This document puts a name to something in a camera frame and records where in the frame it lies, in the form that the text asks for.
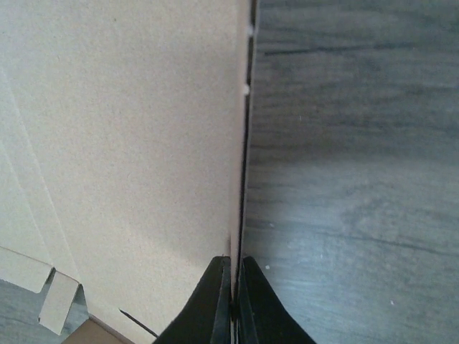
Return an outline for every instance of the cardboard panel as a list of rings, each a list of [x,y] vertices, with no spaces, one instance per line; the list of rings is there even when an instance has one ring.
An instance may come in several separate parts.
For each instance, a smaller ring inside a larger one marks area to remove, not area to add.
[[[1,140],[0,247],[52,264]]]
[[[5,10],[0,12],[0,18],[7,14],[8,6],[4,4]],[[41,232],[49,254],[49,262],[58,271],[78,279],[79,275],[73,258],[70,255],[67,242],[64,237],[55,208],[52,204],[49,192],[44,184],[37,159],[29,142],[27,132],[21,119],[19,108],[16,105],[14,95],[11,91],[9,81],[0,63],[0,138],[4,145],[5,154],[9,156],[11,168],[14,169],[17,184],[23,193],[23,201],[27,202],[27,208],[33,215],[34,225]],[[13,213],[8,216],[17,218]],[[20,232],[4,228],[0,233],[0,245],[6,241],[6,237],[14,237],[21,244],[13,247],[18,253],[35,257],[32,252],[40,252],[41,246],[34,236],[23,236]]]
[[[237,1],[0,6],[0,63],[88,302],[160,333],[239,230]]]
[[[60,272],[52,279],[38,322],[60,335],[80,283]]]
[[[123,344],[92,320],[86,320],[62,344]]]
[[[0,279],[39,293],[52,267],[0,247]]]

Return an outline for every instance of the gray wooden floor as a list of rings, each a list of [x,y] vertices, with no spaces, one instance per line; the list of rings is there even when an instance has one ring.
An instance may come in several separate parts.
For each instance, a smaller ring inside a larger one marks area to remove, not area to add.
[[[318,344],[457,343],[459,2],[262,0],[245,252]]]
[[[38,325],[38,314],[49,289],[34,294],[0,280],[0,343],[1,344],[60,344],[87,319],[82,293],[70,308],[67,322],[58,336]]]

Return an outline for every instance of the cardboard edge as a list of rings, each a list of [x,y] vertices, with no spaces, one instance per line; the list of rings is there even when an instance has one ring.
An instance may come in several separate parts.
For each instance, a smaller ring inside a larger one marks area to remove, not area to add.
[[[0,133],[9,133],[2,140],[4,150],[15,171],[17,181],[24,192],[35,224],[42,236],[49,258],[59,271],[80,279],[72,252],[43,178],[39,161],[35,155],[21,111],[16,103],[6,70],[0,67],[0,88],[4,88],[5,100],[10,103],[12,113],[0,115]]]
[[[118,308],[104,303],[97,295],[85,290],[85,296],[90,319],[102,325],[117,338],[121,338],[124,342],[135,344],[152,344],[156,339],[152,334],[126,317]]]
[[[0,247],[0,279],[40,293],[52,266]]]
[[[56,271],[38,317],[38,323],[60,335],[80,283]]]

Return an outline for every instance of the brown cardboard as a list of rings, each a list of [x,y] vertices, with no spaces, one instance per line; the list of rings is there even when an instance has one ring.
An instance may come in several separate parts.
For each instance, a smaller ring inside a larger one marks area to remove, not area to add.
[[[239,233],[238,5],[0,4],[0,139],[53,266],[134,343],[120,310],[160,333]]]
[[[123,344],[92,320],[86,320],[62,344]]]

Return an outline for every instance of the floor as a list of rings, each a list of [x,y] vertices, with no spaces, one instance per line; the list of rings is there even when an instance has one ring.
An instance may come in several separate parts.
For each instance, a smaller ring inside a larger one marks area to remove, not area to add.
[[[457,342],[459,2],[260,14],[246,253],[318,344]],[[0,343],[61,343],[43,297],[0,282]]]

